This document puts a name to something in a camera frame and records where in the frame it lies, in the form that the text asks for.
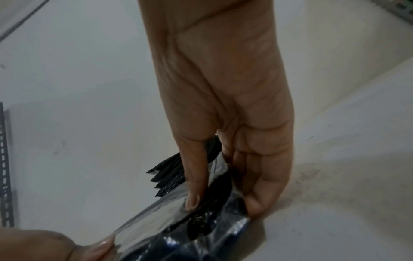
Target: human hand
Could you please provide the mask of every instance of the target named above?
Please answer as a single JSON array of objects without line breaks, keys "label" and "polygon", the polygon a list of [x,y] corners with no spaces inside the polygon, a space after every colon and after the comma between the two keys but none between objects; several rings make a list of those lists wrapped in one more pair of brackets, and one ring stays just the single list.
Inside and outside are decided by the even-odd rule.
[{"label": "human hand", "polygon": [[2,261],[112,261],[114,236],[91,246],[77,246],[50,231],[0,228]]},{"label": "human hand", "polygon": [[248,213],[269,210],[293,160],[293,104],[272,0],[139,0],[159,90],[189,188],[208,185],[203,143],[216,132]]}]

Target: fingernail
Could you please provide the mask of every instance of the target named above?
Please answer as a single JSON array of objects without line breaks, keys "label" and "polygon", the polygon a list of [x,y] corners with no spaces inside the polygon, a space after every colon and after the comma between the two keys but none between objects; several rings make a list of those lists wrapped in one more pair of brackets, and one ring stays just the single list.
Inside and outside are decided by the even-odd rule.
[{"label": "fingernail", "polygon": [[106,254],[114,245],[115,236],[110,235],[107,238],[93,244],[85,252],[82,261],[94,261]]},{"label": "fingernail", "polygon": [[196,209],[199,205],[199,195],[195,195],[192,192],[189,192],[188,198],[186,199],[185,208],[187,211],[192,211]]}]

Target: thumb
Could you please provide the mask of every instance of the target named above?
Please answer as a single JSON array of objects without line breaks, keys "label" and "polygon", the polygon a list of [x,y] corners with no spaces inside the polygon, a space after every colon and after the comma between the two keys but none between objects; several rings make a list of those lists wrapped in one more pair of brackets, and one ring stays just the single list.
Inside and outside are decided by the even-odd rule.
[{"label": "thumb", "polygon": [[113,249],[115,236],[109,236],[96,244],[75,248],[70,255],[69,261],[100,261],[105,256],[106,260],[113,260],[107,255]]},{"label": "thumb", "polygon": [[186,209],[194,210],[208,187],[208,160],[203,141],[175,137],[184,166],[189,194]]}]

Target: folded black plastic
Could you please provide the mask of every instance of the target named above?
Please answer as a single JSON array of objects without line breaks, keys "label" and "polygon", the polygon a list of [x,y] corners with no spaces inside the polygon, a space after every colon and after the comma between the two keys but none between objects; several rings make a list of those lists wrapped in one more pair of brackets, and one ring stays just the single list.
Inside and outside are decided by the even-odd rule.
[{"label": "folded black plastic", "polygon": [[223,261],[245,231],[249,219],[232,170],[220,154],[218,138],[206,144],[210,185],[199,206],[185,210],[188,190],[180,157],[157,165],[168,182],[164,196],[115,231],[116,261]]}]

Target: black plastic wrapper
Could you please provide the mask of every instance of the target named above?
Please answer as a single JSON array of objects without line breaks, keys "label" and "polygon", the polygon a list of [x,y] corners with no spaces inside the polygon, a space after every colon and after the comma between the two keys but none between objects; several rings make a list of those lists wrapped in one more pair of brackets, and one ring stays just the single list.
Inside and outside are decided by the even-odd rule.
[{"label": "black plastic wrapper", "polygon": [[232,170],[219,153],[218,138],[210,140],[206,150],[211,161],[210,185],[190,213],[185,210],[188,190],[179,154],[152,169],[157,174],[167,169],[163,178],[168,182],[163,188],[168,189],[115,231],[116,261],[224,261],[229,257],[249,219],[244,199],[232,181]]}]

